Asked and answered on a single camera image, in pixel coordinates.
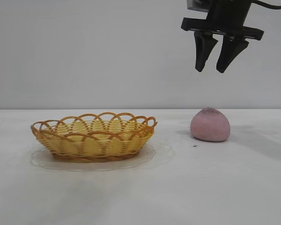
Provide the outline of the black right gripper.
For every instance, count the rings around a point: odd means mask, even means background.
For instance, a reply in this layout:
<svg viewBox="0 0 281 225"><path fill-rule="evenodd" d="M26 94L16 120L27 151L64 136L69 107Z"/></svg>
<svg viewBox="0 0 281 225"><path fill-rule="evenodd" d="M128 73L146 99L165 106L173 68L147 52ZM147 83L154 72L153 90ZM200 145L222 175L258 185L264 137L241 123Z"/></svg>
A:
<svg viewBox="0 0 281 225"><path fill-rule="evenodd" d="M244 38L261 40L264 32L244 26L251 0L188 0L187 9L207 13L206 19L184 18L181 29L201 31L194 33L196 44L195 69L202 72L206 61L217 44L213 34L223 37L216 69L224 73L231 62L249 45Z"/></svg>

